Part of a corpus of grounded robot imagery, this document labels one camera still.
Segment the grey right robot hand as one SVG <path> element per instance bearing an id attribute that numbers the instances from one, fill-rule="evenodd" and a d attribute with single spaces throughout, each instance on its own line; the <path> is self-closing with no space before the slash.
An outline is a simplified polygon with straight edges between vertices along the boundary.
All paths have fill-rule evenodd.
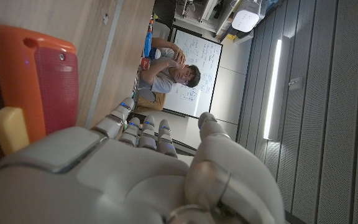
<path id="1" fill-rule="evenodd" d="M 126 98 L 95 127 L 70 127 L 0 161 L 0 223 L 284 223 L 266 166 L 208 112 L 181 161 L 169 123 L 124 121 Z"/>

